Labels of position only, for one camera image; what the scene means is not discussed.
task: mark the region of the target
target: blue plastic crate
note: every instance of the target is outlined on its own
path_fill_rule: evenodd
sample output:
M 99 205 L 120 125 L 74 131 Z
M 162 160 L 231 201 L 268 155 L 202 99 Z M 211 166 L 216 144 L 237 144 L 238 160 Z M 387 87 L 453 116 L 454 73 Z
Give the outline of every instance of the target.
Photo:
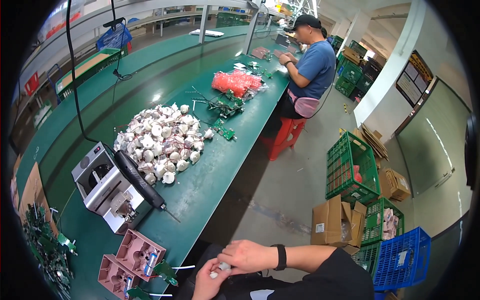
M 420 227 L 383 241 L 373 278 L 375 290 L 410 287 L 424 280 L 430 244 L 431 238 Z

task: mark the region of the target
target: wristwatch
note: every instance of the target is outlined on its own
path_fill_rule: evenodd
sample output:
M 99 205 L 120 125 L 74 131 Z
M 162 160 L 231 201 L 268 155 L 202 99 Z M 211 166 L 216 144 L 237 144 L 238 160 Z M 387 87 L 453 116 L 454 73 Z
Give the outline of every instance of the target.
M 285 270 L 287 267 L 287 252 L 285 251 L 285 245 L 275 244 L 270 247 L 276 247 L 278 250 L 278 266 L 274 269 L 275 271 Z

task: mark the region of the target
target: pile of white motors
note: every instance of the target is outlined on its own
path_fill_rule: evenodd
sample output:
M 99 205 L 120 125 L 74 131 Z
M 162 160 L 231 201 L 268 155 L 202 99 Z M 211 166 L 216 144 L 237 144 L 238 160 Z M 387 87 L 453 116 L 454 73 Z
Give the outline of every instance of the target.
M 125 133 L 120 132 L 113 149 L 120 149 L 138 164 L 145 180 L 154 184 L 175 181 L 175 172 L 195 164 L 204 149 L 204 140 L 214 135 L 212 129 L 200 132 L 200 121 L 188 114 L 189 106 L 157 105 L 135 115 Z

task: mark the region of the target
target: man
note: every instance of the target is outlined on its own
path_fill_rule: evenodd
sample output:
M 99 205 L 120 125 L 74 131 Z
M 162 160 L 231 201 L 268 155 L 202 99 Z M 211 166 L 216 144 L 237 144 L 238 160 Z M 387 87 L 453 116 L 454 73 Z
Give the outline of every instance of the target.
M 288 90 L 280 99 L 275 113 L 272 115 L 267 130 L 278 131 L 281 127 L 280 117 L 303 119 L 311 117 L 314 111 L 305 113 L 295 104 L 296 99 L 308 98 L 317 100 L 332 84 L 335 77 L 336 57 L 332 46 L 324 38 L 322 24 L 312 15 L 304 14 L 297 18 L 294 27 L 297 40 L 309 45 L 309 49 L 298 60 L 291 53 L 282 54 L 278 60 L 290 75 Z
M 176 300 L 372 300 L 370 274 L 357 265 L 343 249 L 331 246 L 265 247 L 249 240 L 232 241 L 216 258 L 208 260 L 195 279 L 181 283 L 194 285 L 193 295 L 182 293 Z M 219 269 L 220 262 L 231 269 Z M 262 277 L 265 269 L 286 267 L 309 273 L 302 281 L 288 283 Z

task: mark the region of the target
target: notice board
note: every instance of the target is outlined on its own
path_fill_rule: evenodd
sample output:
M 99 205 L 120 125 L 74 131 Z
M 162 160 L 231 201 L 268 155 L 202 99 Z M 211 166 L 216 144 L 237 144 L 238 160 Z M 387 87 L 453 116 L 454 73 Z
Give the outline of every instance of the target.
M 425 61 L 416 50 L 413 50 L 407 65 L 396 80 L 396 89 L 412 107 L 415 107 L 432 78 L 433 74 Z

